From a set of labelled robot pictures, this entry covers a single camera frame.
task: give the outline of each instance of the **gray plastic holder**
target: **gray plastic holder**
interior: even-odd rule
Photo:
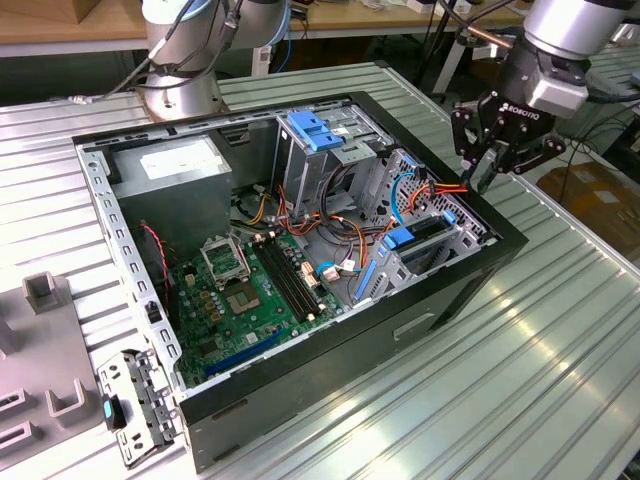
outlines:
[[[0,293],[0,471],[103,419],[64,277],[31,275]]]

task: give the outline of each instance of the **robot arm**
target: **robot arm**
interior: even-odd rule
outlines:
[[[189,0],[144,0],[149,49],[162,42]],[[195,0],[153,57],[144,91],[147,108],[175,120],[225,109],[213,63],[230,48],[280,40],[289,24],[290,0]]]
[[[493,91],[478,102],[478,138],[471,141],[465,132],[470,110],[452,113],[465,182],[489,149],[496,156],[478,181],[480,193],[499,173],[522,174],[565,151],[551,133],[555,118],[571,118],[589,99],[588,59],[607,44],[636,1],[536,0]]]

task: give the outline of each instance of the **motherboard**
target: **motherboard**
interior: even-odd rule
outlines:
[[[247,275],[221,284],[221,274],[242,272],[244,262]],[[340,315],[340,305],[307,265],[293,237],[284,234],[242,245],[220,241],[215,249],[205,245],[202,255],[172,268],[178,291],[172,323],[185,384],[199,385]]]

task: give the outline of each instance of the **green circuit board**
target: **green circuit board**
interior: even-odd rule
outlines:
[[[286,253],[297,275],[302,276],[299,269],[304,258],[294,239],[282,235],[276,244]],[[202,255],[171,269],[179,292],[179,319],[172,322],[182,347],[179,370],[190,388],[207,380],[206,372],[212,366],[225,365],[225,361],[238,354],[249,355],[247,352],[261,348],[265,342],[269,342],[269,348],[282,344],[342,313],[333,295],[307,288],[325,308],[315,319],[299,321],[258,260],[253,246],[246,243],[241,248],[251,275],[247,281],[231,282],[222,290],[216,288]],[[237,266],[230,251],[220,249],[207,254],[216,270]],[[195,278],[191,286],[185,278],[189,274]]]

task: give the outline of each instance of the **gripper logo text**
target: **gripper logo text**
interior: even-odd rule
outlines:
[[[504,108],[507,112],[512,112],[512,113],[515,113],[516,115],[522,115],[523,117],[531,118],[533,120],[540,120],[539,113],[529,112],[528,110],[523,110],[522,108],[514,107],[513,105],[509,105],[508,103],[505,103],[504,105],[502,105],[502,108]]]

